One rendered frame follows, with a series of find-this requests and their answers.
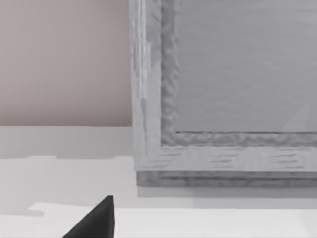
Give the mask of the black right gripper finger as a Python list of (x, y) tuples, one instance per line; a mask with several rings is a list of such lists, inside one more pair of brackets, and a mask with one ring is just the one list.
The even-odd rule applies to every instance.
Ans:
[(114, 238), (113, 195), (108, 195), (62, 238)]

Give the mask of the grey wooden cabinet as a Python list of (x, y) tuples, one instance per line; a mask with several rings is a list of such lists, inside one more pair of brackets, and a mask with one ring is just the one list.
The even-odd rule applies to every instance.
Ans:
[(317, 187), (317, 132), (178, 131), (180, 0), (129, 0), (142, 187)]

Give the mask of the grey cabinet door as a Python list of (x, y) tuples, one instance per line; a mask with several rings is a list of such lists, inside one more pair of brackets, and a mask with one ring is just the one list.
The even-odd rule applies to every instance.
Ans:
[(317, 146), (317, 0), (162, 0), (161, 142)]

